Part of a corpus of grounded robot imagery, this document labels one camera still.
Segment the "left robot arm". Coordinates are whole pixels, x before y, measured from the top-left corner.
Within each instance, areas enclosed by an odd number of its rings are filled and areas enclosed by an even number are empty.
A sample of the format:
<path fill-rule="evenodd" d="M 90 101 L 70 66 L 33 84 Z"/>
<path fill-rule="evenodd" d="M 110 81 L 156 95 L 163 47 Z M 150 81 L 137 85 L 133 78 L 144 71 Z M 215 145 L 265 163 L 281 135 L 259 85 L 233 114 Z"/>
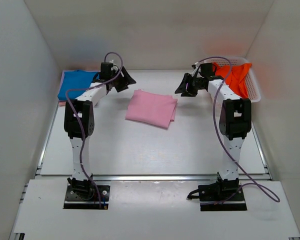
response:
<path fill-rule="evenodd" d="M 71 143 L 73 162 L 72 177 L 67 180 L 72 191 L 84 201 L 100 196 L 89 157 L 89 140 L 95 129 L 94 106 L 112 89 L 119 93 L 135 83 L 124 66 L 102 62 L 89 87 L 66 91 L 64 130 Z"/>

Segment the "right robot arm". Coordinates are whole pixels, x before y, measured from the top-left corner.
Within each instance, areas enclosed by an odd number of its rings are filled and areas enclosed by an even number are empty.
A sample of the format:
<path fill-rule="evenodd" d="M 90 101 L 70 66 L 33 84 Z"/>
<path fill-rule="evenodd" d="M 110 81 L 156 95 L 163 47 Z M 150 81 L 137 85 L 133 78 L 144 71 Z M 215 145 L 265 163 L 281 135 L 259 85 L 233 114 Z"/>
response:
<path fill-rule="evenodd" d="M 195 97 L 199 90 L 205 90 L 214 98 L 215 105 L 221 105 L 220 116 L 214 117 L 213 123 L 224 152 L 216 181 L 198 186 L 187 198 L 202 202 L 225 201 L 240 186 L 238 162 L 244 140 L 252 128 L 252 104 L 248 98 L 240 97 L 231 90 L 222 76 L 216 75 L 217 68 L 212 63 L 196 63 L 192 68 L 192 73 L 184 74 L 175 93 L 182 97 Z"/>

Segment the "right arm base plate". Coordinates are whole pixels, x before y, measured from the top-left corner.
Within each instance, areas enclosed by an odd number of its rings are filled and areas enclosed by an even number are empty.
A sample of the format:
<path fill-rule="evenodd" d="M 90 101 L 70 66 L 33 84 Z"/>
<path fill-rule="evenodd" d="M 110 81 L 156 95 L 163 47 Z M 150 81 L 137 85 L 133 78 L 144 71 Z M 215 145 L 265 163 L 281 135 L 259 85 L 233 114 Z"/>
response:
<path fill-rule="evenodd" d="M 247 204 L 239 179 L 217 179 L 215 183 L 199 185 L 187 195 L 188 200 L 199 200 L 202 212 L 247 211 Z"/>

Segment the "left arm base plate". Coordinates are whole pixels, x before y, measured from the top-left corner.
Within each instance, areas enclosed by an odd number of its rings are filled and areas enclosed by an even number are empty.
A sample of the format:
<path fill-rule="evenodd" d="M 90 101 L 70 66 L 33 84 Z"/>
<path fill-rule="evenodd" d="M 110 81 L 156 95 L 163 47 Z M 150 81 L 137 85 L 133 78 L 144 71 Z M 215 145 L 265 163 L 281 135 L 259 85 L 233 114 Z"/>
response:
<path fill-rule="evenodd" d="M 70 184 L 67 185 L 63 208 L 67 210 L 108 210 L 111 193 L 110 185 L 98 185 L 100 197 L 95 189 L 90 193 L 79 193 Z"/>

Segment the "pink t shirt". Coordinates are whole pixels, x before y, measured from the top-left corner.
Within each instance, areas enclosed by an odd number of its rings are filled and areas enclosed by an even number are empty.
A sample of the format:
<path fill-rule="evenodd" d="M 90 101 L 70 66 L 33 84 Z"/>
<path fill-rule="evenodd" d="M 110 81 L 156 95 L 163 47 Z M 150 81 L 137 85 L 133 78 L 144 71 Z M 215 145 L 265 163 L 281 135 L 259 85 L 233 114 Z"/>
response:
<path fill-rule="evenodd" d="M 178 100 L 171 95 L 137 89 L 127 107 L 125 119 L 168 129 L 175 120 Z"/>

